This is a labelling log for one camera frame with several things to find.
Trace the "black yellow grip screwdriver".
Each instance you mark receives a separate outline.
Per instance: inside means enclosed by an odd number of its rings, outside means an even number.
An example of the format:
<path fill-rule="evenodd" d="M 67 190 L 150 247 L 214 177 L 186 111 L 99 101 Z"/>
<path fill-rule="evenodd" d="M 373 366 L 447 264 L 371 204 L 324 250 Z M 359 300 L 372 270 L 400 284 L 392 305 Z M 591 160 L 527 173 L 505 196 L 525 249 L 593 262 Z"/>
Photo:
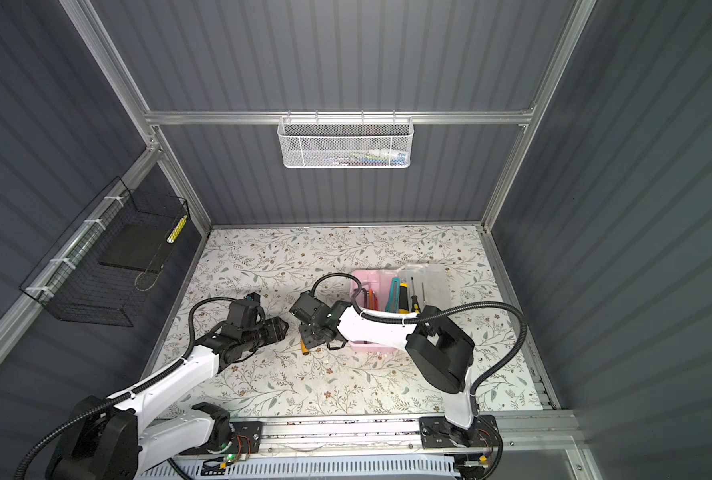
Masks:
<path fill-rule="evenodd" d="M 411 295 L 411 307 L 412 307 L 412 311 L 413 311 L 414 313 L 420 313 L 420 312 L 421 312 L 421 306 L 420 306 L 420 301 L 419 301 L 419 297 L 418 297 L 418 292 L 417 292 L 416 285 L 415 285 L 415 281 L 414 281 L 414 278 L 413 278 L 413 277 L 410 278 L 410 282 L 411 282 L 411 289 L 412 289 L 412 295 Z"/>

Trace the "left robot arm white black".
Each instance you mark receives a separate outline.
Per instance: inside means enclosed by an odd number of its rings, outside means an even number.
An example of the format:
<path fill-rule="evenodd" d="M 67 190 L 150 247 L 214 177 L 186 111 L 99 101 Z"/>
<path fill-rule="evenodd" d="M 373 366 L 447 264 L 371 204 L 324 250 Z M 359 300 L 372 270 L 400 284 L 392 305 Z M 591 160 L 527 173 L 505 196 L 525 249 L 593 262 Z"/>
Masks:
<path fill-rule="evenodd" d="M 186 351 L 169 365 L 106 399 L 90 396 L 77 404 L 53 437 L 46 478 L 133 479 L 191 449 L 251 453 L 250 438 L 236 433 L 230 413 L 215 404 L 200 402 L 178 417 L 158 419 L 191 389 L 285 340 L 288 323 L 267 317 L 258 295 L 229 303 L 227 318 L 202 336 L 188 318 Z"/>

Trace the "teal utility knife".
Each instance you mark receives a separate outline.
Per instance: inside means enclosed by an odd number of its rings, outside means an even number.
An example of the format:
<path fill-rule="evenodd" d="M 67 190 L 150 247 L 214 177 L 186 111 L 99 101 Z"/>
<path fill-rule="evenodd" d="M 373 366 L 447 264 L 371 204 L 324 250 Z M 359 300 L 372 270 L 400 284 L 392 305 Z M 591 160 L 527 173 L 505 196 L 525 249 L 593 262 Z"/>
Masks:
<path fill-rule="evenodd" d="M 399 299 L 401 292 L 401 280 L 399 277 L 394 277 L 391 281 L 389 297 L 386 303 L 386 311 L 390 313 L 399 312 Z"/>

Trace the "yellow black utility knife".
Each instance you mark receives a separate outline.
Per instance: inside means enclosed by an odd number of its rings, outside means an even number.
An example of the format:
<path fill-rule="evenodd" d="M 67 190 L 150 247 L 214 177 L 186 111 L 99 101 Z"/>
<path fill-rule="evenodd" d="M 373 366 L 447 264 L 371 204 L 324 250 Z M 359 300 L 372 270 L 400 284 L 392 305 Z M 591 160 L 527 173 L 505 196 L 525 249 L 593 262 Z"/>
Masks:
<path fill-rule="evenodd" d="M 405 282 L 399 284 L 398 311 L 401 314 L 408 314 L 410 312 L 408 284 Z"/>

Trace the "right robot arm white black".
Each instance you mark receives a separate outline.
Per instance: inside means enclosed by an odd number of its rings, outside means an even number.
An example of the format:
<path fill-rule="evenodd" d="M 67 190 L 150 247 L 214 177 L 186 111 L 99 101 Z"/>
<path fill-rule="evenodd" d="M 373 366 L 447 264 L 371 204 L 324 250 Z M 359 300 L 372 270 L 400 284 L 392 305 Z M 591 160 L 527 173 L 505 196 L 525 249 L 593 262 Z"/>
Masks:
<path fill-rule="evenodd" d="M 455 322 L 428 306 L 419 313 L 363 309 L 352 301 L 328 305 L 303 292 L 290 313 L 300 321 L 303 345 L 313 348 L 334 340 L 372 343 L 405 352 L 421 376 L 442 393 L 445 419 L 458 430 L 473 427 L 478 408 L 469 369 L 474 342 Z"/>

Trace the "clear tool box lid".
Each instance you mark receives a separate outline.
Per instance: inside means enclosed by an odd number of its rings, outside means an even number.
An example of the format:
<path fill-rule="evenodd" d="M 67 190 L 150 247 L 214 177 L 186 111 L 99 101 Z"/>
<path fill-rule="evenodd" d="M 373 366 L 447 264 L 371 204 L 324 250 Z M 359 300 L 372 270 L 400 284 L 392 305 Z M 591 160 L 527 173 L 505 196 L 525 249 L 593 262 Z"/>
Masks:
<path fill-rule="evenodd" d="M 410 263 L 397 270 L 408 285 L 409 296 L 417 296 L 420 308 L 427 305 L 445 310 L 452 307 L 446 269 L 435 263 Z"/>

